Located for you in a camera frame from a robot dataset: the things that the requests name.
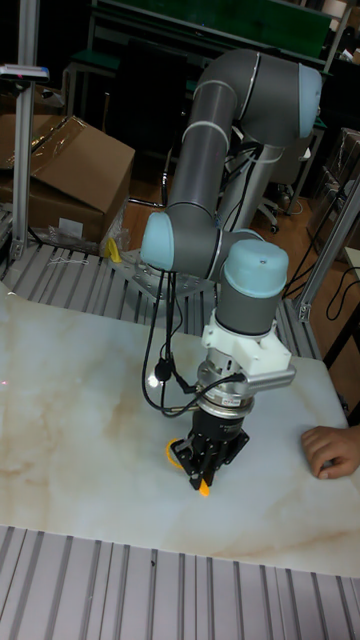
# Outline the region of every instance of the cardboard box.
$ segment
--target cardboard box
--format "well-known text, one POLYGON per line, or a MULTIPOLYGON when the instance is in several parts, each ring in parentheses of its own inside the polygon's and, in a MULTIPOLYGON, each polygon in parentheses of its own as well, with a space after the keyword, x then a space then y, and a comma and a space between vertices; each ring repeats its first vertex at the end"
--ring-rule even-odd
POLYGON ((360 64, 360 49, 355 49, 353 54, 353 62, 355 64, 360 64))
POLYGON ((341 129, 326 164, 341 186, 345 185, 348 180, 354 180, 360 172, 359 131, 341 129))
MULTIPOLYGON (((2 202, 12 199, 9 118, 0 117, 0 166, 6 167, 0 174, 2 202)), ((34 118, 29 224, 61 227, 99 243, 128 195, 135 152, 75 117, 57 123, 38 118, 34 118)), ((14 136, 14 116, 12 127, 14 136)))

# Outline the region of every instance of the metal frame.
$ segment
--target metal frame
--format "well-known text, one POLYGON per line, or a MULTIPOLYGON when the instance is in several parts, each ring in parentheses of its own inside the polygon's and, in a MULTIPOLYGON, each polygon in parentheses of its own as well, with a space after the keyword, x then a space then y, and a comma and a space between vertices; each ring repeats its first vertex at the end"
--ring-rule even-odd
MULTIPOLYGON (((163 20, 165 23, 173 23, 176 24, 180 27, 190 27, 192 29, 194 29, 195 35, 197 36, 202 36, 202 35, 206 35, 209 34, 211 36, 216 36, 216 37, 220 37, 220 38, 228 38, 229 40, 233 40, 235 42, 239 42, 241 45, 245 45, 248 47, 251 47, 253 49, 263 49, 266 52, 266 49, 269 48, 269 45, 264 44, 263 42, 257 42, 255 40, 249 40, 247 38, 242 38, 241 36, 236 36, 234 34, 231 33, 226 33, 225 31, 218 31, 217 29, 211 29, 210 27, 205 27, 199 24, 196 24, 195 22, 187 22, 186 20, 179 20, 177 18, 172 18, 171 16, 166 16, 160 13, 156 13, 155 11, 147 11, 146 9, 141 9, 139 7, 134 7, 134 6, 130 6, 127 4, 123 4, 121 2, 118 2, 117 0, 102 0, 103 4, 107 4, 107 5, 112 5, 115 6, 117 8, 121 8, 121 9, 126 9, 127 11, 132 11, 134 14, 141 14, 143 15, 145 18, 147 17, 153 17, 153 18, 157 18, 157 19, 161 19, 163 20)), ((92 6, 94 7, 94 9, 96 9, 97 11, 101 11, 101 7, 99 7, 98 4, 98 0, 92 0, 92 6)), ((317 11, 313 11, 312 9, 306 9, 308 12, 312 12, 312 13, 318 13, 317 11)), ((325 65, 325 61, 324 60, 320 60, 319 58, 312 58, 310 56, 303 56, 302 54, 297 54, 294 51, 288 51, 287 49, 279 49, 279 51, 291 58, 301 58, 302 61, 308 61, 311 62, 312 64, 317 64, 319 66, 319 68, 322 68, 325 65)))
MULTIPOLYGON (((20 5, 18 62, 36 65, 40 0, 22 0, 20 5)), ((21 258, 28 229, 30 158, 34 111, 34 83, 16 101, 13 241, 11 257, 21 258)))
POLYGON ((360 210, 360 175, 355 180, 341 214, 320 253, 311 275, 298 298, 293 302, 296 318, 301 322, 309 322, 311 305, 317 295, 321 283, 341 249, 356 216, 360 210))

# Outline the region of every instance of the floor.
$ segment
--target floor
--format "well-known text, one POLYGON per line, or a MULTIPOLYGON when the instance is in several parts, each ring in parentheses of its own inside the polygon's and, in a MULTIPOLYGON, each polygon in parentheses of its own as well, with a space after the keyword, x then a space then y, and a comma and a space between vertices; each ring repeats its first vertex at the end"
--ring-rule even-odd
MULTIPOLYGON (((160 179, 162 164, 152 158, 137 158, 130 187, 133 197, 154 202, 160 201, 160 179)), ((270 232, 268 221, 261 215, 256 215, 253 228, 270 242, 275 242, 285 249, 289 255, 289 277, 295 272, 301 258, 309 246, 309 235, 306 230, 307 221, 311 215, 311 209, 306 200, 301 199, 303 212, 300 215, 287 217, 279 214, 280 231, 275 236, 270 232)), ((129 204, 125 213, 124 226, 130 231, 130 249, 138 248, 144 233, 147 219, 152 212, 149 207, 129 204)), ((317 258, 315 250, 304 264, 304 269, 311 266, 317 258)), ((318 342, 322 356, 325 356, 340 329, 349 318, 360 299, 360 284, 352 287, 345 299, 343 310, 337 320, 330 322, 326 318, 326 308, 335 293, 343 272, 348 268, 347 264, 335 262, 325 278, 320 291, 313 303, 311 310, 311 325, 318 342)), ((354 280, 352 274, 346 276, 347 283, 354 280)), ((330 375, 338 393, 340 393, 352 410, 360 399, 360 354, 355 343, 351 339, 343 349, 335 364, 331 367, 330 375)))

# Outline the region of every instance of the chair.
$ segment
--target chair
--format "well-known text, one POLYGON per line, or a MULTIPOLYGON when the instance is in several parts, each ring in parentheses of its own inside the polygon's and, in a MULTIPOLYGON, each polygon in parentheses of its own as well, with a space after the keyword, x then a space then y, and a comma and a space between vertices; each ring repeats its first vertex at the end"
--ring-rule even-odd
POLYGON ((166 156, 161 204, 130 198, 147 206, 166 206, 172 149, 180 127, 186 92, 183 54, 130 39, 114 79, 105 131, 138 152, 166 156))

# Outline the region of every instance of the white marble surface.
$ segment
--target white marble surface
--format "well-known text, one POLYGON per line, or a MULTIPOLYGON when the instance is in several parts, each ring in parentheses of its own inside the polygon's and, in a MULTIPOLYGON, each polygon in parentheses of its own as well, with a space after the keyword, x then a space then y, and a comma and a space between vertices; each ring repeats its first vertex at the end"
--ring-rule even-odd
MULTIPOLYGON (((249 444, 202 498, 164 455, 191 416, 167 420, 142 399, 147 335, 1 285, 0 522, 359 577, 360 474, 316 480, 300 447, 306 428, 343 424, 323 364, 294 359, 291 388, 258 395, 249 444)), ((174 345, 195 379, 199 339, 174 345)))

